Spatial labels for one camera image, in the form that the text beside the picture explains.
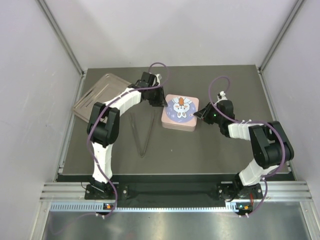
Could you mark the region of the silver tin lid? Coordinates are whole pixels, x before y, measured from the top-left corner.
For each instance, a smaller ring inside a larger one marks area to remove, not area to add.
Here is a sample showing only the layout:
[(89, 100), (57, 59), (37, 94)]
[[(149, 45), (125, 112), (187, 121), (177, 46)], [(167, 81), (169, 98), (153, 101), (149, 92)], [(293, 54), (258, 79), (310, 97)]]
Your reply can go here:
[(199, 110), (199, 99), (191, 96), (168, 94), (165, 97), (167, 107), (163, 108), (161, 115), (162, 122), (186, 123), (196, 121), (193, 113)]

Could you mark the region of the metal tongs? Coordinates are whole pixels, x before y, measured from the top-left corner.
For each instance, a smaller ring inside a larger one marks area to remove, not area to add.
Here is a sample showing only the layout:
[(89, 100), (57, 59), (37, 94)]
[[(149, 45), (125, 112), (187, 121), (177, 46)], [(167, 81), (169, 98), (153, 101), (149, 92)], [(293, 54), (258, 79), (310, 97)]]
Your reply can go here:
[(136, 115), (134, 113), (129, 114), (129, 122), (134, 138), (134, 143), (137, 149), (138, 156), (143, 158), (146, 155), (147, 148), (149, 145), (151, 133), (154, 127), (156, 119), (156, 112), (152, 112), (150, 122), (147, 130), (140, 131), (137, 126)]

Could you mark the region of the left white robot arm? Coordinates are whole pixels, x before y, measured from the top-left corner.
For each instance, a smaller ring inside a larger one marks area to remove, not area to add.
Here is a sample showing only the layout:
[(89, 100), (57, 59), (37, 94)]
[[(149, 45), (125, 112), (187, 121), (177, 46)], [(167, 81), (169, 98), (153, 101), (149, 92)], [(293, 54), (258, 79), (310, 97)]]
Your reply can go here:
[(92, 144), (90, 154), (94, 170), (90, 184), (102, 198), (109, 198), (115, 190), (111, 182), (112, 148), (120, 132), (121, 116), (133, 106), (148, 101), (153, 107), (166, 107), (160, 74), (143, 72), (136, 83), (106, 102), (96, 102), (87, 125), (87, 143)]

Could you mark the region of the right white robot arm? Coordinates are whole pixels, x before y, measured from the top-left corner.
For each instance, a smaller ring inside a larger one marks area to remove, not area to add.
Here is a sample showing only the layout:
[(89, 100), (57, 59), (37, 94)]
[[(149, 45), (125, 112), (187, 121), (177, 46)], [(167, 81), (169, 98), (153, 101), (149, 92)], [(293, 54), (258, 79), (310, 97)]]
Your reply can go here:
[(226, 98), (224, 91), (217, 95), (216, 102), (210, 101), (193, 115), (208, 125), (217, 124), (220, 133), (227, 138), (251, 143), (253, 160), (234, 176), (231, 189), (221, 192), (221, 197), (228, 202), (245, 198), (259, 185), (260, 180), (273, 176), (284, 163), (294, 158), (293, 146), (280, 122), (236, 120), (234, 105)]

